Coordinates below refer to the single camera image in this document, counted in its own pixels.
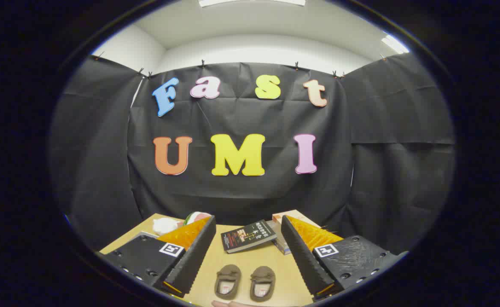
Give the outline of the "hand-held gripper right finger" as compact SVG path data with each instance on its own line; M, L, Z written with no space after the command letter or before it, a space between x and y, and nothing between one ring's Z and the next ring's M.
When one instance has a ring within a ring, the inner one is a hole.
M408 253L395 255L365 237L341 238L287 215L281 232L314 302L375 280Z

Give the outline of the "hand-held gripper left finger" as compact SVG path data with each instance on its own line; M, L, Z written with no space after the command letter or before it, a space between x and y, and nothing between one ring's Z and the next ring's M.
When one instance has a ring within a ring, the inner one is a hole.
M190 292L215 233L215 216L210 216L159 237L139 233L100 256L137 282L182 298Z

